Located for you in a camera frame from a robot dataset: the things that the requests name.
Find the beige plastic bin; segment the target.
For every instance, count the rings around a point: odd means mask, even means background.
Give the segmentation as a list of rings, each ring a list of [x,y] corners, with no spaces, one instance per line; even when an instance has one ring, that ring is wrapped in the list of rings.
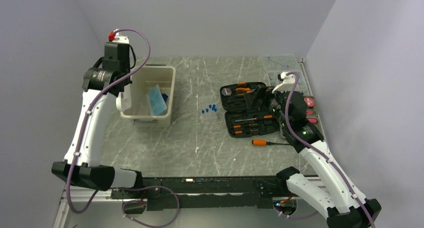
[[[142,127],[167,128],[171,125],[176,68],[147,64],[131,76],[116,103],[120,117]]]

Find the blue plastic bag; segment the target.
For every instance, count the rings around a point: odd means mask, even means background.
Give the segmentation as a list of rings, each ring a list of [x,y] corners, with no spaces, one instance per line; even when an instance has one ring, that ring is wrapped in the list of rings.
[[[151,116],[162,116],[168,111],[168,106],[158,84],[148,91],[145,96]]]

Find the white tray lid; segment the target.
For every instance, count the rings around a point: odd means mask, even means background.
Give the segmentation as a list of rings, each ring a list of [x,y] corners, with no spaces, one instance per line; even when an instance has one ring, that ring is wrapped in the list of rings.
[[[118,93],[115,105],[120,112],[124,112],[132,107],[131,84],[126,85],[124,90]]]

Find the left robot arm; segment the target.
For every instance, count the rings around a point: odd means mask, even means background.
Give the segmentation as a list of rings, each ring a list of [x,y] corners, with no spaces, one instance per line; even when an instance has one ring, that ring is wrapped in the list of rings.
[[[63,161],[54,162],[51,168],[68,187],[98,191],[124,187],[131,198],[144,191],[139,171],[100,164],[108,117],[119,94],[131,83],[128,74],[133,52],[128,43],[106,42],[104,56],[83,76],[82,107],[74,137]]]

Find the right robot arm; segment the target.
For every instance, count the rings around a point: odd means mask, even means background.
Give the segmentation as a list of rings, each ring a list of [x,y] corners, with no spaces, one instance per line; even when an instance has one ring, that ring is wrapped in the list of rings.
[[[319,129],[307,118],[305,97],[298,91],[272,92],[259,85],[244,93],[247,107],[270,112],[290,146],[314,169],[326,187],[323,191],[294,167],[277,174],[276,191],[297,195],[312,206],[330,228],[373,228],[382,207],[348,178],[330,152]]]

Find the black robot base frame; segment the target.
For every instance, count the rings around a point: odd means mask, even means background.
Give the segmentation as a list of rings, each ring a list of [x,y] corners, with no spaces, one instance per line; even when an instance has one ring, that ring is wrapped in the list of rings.
[[[110,197],[146,203],[147,211],[256,207],[271,209],[276,201],[292,199],[276,175],[144,177],[142,191],[114,188]]]

